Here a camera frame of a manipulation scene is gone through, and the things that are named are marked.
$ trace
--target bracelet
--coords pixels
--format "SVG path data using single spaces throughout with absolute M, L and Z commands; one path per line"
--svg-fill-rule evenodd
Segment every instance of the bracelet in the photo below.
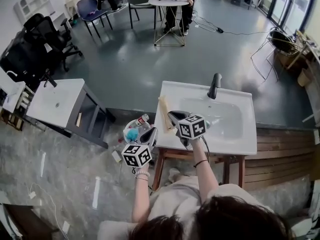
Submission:
M 147 171 L 138 171 L 135 173 L 135 176 L 138 176 L 139 174 L 142 174 L 142 175 L 146 175 L 148 178 L 150 177 L 150 173 L 147 172 Z
M 202 161 L 200 161 L 200 162 L 197 162 L 193 167 L 194 167 L 194 168 L 197 168 L 197 166 L 198 166 L 199 164 L 201 164 L 202 162 L 204 162 L 204 161 L 208 161 L 208 160 L 206 159 L 206 160 L 202 160 Z
M 144 180 L 144 181 L 146 181 L 146 182 L 149 182 L 147 179 L 145 179 L 145 178 L 140 178 L 140 177 L 137 177 L 137 176 L 135 176 L 134 177 L 135 179 L 140 179 L 140 180 Z

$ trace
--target gray chair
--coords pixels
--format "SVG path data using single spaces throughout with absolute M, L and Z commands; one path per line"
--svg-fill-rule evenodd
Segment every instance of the gray chair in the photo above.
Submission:
M 129 3 L 129 13 L 130 13 L 130 23 L 131 23 L 131 28 L 133 29 L 133 24 L 132 24 L 132 15 L 131 15 L 131 10 L 134 9 L 136 17 L 139 19 L 139 15 L 137 12 L 137 9 L 154 9 L 154 29 L 156 29 L 156 21 L 157 21 L 157 7 L 154 5 L 151 5 L 149 3 L 149 0 L 127 0 Z M 160 19 L 162 21 L 162 15 L 161 15 L 161 10 L 159 8 L 160 12 Z

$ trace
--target blue chair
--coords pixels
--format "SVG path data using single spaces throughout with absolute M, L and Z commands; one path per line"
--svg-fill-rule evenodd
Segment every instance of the blue chair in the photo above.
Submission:
M 113 30 L 111 23 L 110 23 L 110 20 L 107 15 L 107 10 L 103 10 L 103 9 L 98 10 L 98 0 L 80 0 L 79 2 L 77 2 L 76 7 L 77 7 L 77 11 L 78 11 L 80 18 L 84 21 L 86 28 L 88 29 L 91 36 L 92 36 L 92 33 L 88 27 L 87 22 L 92 23 L 96 34 L 98 35 L 99 38 L 101 38 L 98 31 L 97 31 L 97 28 L 94 24 L 94 21 L 96 19 L 100 18 L 102 26 L 105 27 L 105 24 L 104 24 L 102 17 L 101 17 L 103 15 L 106 16 L 106 19 L 109 22 L 110 28 Z

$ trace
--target sleeve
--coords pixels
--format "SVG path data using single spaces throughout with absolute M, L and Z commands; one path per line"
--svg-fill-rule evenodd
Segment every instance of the sleeve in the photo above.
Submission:
M 268 206 L 263 205 L 257 199 L 255 199 L 252 195 L 250 195 L 247 191 L 245 191 L 244 189 L 242 189 L 241 187 L 235 184 L 225 184 L 225 185 L 219 186 L 217 189 L 212 190 L 208 193 L 207 199 L 210 199 L 213 196 L 238 197 L 243 199 L 248 204 L 261 206 L 272 211 L 272 209 L 270 209 Z
M 100 223 L 97 240 L 127 240 L 129 231 L 137 224 L 118 221 L 103 221 Z

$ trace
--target black office chair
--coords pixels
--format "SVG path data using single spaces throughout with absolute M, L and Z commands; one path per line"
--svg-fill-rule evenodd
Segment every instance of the black office chair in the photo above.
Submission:
M 47 43 L 52 50 L 56 53 L 55 56 L 58 56 L 59 60 L 63 62 L 63 68 L 66 72 L 69 71 L 69 68 L 66 67 L 66 58 L 79 54 L 80 57 L 83 56 L 83 53 L 78 50 L 78 47 L 75 46 L 72 42 L 68 45 L 68 41 L 72 39 L 70 31 L 67 28 L 67 19 L 61 23 L 61 26 L 64 26 L 65 31 L 58 31 L 55 29 L 55 26 L 49 16 L 39 17 L 36 14 L 31 17 L 27 25 L 24 24 L 27 32 L 29 32 L 37 43 L 43 42 Z

